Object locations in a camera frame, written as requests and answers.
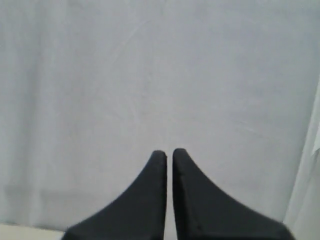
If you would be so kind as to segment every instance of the white curtain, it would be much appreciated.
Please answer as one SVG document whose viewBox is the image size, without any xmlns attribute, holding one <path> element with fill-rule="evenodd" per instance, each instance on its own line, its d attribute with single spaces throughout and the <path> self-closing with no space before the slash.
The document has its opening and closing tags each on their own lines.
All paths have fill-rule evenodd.
<svg viewBox="0 0 320 240">
<path fill-rule="evenodd" d="M 301 233 L 319 16 L 316 0 L 0 0 L 0 221 L 64 230 L 183 147 Z"/>
</svg>

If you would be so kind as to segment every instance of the white fabric backdrop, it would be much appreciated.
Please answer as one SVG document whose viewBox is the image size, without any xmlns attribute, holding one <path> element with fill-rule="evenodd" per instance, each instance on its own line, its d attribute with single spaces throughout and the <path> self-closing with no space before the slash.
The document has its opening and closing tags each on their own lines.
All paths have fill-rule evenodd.
<svg viewBox="0 0 320 240">
<path fill-rule="evenodd" d="M 318 1 L 0 0 L 0 221 L 63 230 L 176 147 L 284 220 L 319 16 Z"/>
</svg>

